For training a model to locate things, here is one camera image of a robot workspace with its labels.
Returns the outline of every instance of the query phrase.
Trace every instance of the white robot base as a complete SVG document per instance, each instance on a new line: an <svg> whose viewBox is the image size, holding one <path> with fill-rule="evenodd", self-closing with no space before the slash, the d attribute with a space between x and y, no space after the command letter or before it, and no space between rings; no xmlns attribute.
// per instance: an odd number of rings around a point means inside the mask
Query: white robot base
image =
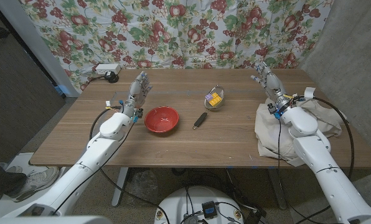
<svg viewBox="0 0 371 224"><path fill-rule="evenodd" d="M198 220L205 219L209 224L219 224L219 223L228 223L229 220L226 217L233 218L237 222L243 224L243 217L240 213L240 207L235 203L233 199L227 196L225 193L206 186L192 186L188 188L188 193L190 199L187 196L187 191L185 188L176 190L169 196L167 196L159 206L165 210L170 223L181 223L183 219L187 216L187 207L188 214L192 214L192 207L194 208L194 213L202 211L202 204L207 202L225 202L220 203L215 206L217 210L217 215L213 218L205 218L204 213L200 212L194 217L187 218L183 223L184 224L194 224ZM156 210L154 224L165 224L167 220L164 214L160 209Z"/></svg>

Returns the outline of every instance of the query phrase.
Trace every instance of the power strip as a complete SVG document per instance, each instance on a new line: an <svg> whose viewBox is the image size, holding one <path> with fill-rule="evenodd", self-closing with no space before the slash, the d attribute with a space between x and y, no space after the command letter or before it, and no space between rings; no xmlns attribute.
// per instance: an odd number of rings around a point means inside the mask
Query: power strip
<svg viewBox="0 0 371 224"><path fill-rule="evenodd" d="M121 70L119 64L99 64L96 67L97 74L105 75L106 72L115 72L118 74Z"/></svg>

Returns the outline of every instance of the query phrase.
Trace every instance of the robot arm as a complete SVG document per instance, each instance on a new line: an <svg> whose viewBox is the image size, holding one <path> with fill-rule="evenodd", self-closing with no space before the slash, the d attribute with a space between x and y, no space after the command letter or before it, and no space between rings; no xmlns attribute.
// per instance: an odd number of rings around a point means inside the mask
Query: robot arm
<svg viewBox="0 0 371 224"><path fill-rule="evenodd" d="M302 108L291 105L292 97L286 94L281 81L264 62L257 67L257 71L262 79L254 76L252 79L257 81L265 89L267 96L275 102L275 105L268 105L269 112L290 125L288 131L294 138L295 152L316 175L337 221L349 223L352 220L370 219L371 207L331 156L331 145L318 130L317 121Z"/></svg>
<svg viewBox="0 0 371 224"><path fill-rule="evenodd" d="M130 86L129 98L126 100L123 113L115 113L100 126L100 132L87 144L84 155L73 165L46 194L26 206L7 214L5 217L26 215L62 216L70 213L92 179L112 157L116 156L119 147L136 122L142 116L142 105L152 87L148 76L142 72Z"/></svg>

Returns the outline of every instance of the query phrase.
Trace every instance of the table leg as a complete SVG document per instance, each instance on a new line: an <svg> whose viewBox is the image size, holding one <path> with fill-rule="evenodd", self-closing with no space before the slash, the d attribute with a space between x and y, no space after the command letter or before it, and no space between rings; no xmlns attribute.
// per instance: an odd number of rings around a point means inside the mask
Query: table leg
<svg viewBox="0 0 371 224"><path fill-rule="evenodd" d="M126 177L128 176L128 170L129 167L121 167L118 175L118 180L116 181L116 184L123 188L124 182L126 181ZM113 192L113 197L112 197L112 206L117 207L119 206L119 201L121 200L122 196L122 191L119 189L115 188L115 191Z"/></svg>
<svg viewBox="0 0 371 224"><path fill-rule="evenodd" d="M285 195L284 192L281 189L278 173L276 169L268 169L268 175L271 180L271 184L274 188L275 197L277 198L278 207L281 210L286 210L288 207L286 205L285 201Z"/></svg>

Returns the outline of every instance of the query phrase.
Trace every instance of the gray pants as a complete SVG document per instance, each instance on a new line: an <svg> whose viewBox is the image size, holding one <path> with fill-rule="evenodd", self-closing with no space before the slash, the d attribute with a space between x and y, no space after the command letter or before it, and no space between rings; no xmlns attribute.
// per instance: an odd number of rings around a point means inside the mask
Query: gray pants
<svg viewBox="0 0 371 224"><path fill-rule="evenodd" d="M14 196L24 186L26 179L25 174L9 173L0 166L0 194Z"/></svg>

